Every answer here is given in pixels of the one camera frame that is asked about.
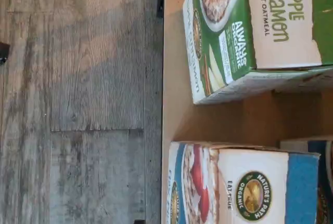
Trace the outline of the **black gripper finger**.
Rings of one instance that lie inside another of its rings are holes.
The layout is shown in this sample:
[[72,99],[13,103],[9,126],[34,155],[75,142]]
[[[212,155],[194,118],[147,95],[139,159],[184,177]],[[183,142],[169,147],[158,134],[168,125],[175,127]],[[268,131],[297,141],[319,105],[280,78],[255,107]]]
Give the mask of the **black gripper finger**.
[[0,42],[0,65],[3,65],[9,57],[10,45]]

